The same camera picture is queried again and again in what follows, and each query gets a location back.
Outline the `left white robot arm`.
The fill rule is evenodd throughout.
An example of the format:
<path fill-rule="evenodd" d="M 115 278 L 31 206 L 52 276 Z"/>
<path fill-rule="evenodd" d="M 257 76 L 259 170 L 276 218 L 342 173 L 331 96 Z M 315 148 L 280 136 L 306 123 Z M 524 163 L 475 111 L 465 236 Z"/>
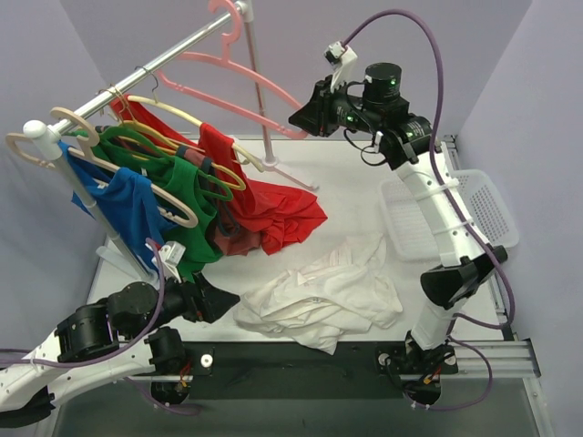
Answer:
<path fill-rule="evenodd" d="M 132 282 L 78 308 L 24 357 L 2 362 L 2 427 L 41 422 L 57 406 L 109 382 L 209 368 L 212 354 L 191 355 L 169 323 L 213 323 L 239 302 L 198 274 L 192 282 L 167 279 L 163 290 Z"/>

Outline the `white tank top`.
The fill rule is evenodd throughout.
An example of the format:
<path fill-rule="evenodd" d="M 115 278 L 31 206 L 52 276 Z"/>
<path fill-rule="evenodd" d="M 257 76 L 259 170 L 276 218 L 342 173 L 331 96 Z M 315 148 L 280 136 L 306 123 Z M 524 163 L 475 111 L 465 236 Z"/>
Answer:
<path fill-rule="evenodd" d="M 343 335 L 388 329 L 403 313 L 384 270 L 386 253 L 382 233 L 350 236 L 313 263 L 245 293 L 234 320 L 245 330 L 333 355 Z"/>

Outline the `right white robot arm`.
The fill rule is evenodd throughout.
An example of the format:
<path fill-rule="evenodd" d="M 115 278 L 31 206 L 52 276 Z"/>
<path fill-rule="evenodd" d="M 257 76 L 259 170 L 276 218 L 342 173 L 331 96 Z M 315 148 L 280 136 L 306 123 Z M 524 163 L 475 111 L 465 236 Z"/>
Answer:
<path fill-rule="evenodd" d="M 308 102 L 293 113 L 291 125 L 315 137 L 339 128 L 371 136 L 382 155 L 412 194 L 435 241 L 440 263 L 420 278 L 426 303 L 407 334 L 406 365 L 424 371 L 435 363 L 452 322 L 470 297 L 507 260 L 506 249 L 479 231 L 464 206 L 456 178 L 446 175 L 445 157 L 433 138 L 432 122 L 412 113 L 400 93 L 402 69 L 376 63 L 365 69 L 353 96 L 353 82 L 335 85 L 327 76 L 314 85 Z"/>

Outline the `pink plastic hanger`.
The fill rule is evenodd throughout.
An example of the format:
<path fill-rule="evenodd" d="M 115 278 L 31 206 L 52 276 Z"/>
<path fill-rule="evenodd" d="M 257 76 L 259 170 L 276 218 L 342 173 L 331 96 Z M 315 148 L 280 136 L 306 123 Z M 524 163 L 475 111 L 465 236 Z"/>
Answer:
<path fill-rule="evenodd" d="M 222 17 L 227 21 L 227 28 L 220 35 L 220 52 L 217 55 L 211 55 L 192 50 L 184 50 L 178 55 L 178 61 L 193 65 L 213 66 L 225 73 L 228 78 L 243 80 L 247 85 L 255 88 L 258 109 L 252 110 L 246 106 L 240 106 L 193 86 L 181 84 L 163 72 L 157 73 L 160 83 L 169 89 L 197 98 L 215 107 L 225 109 L 232 114 L 236 114 L 263 127 L 267 131 L 278 133 L 288 139 L 300 140 L 306 138 L 307 133 L 304 130 L 287 127 L 287 125 L 267 116 L 264 92 L 268 92 L 268 94 L 276 97 L 292 109 L 298 109 L 300 103 L 288 91 L 264 76 L 258 68 L 258 53 L 254 32 L 254 11 L 251 2 L 208 1 L 207 8 L 213 14 L 222 11 L 224 13 Z M 250 62 L 247 66 L 236 62 L 231 53 L 231 49 L 242 38 L 245 40 Z"/>

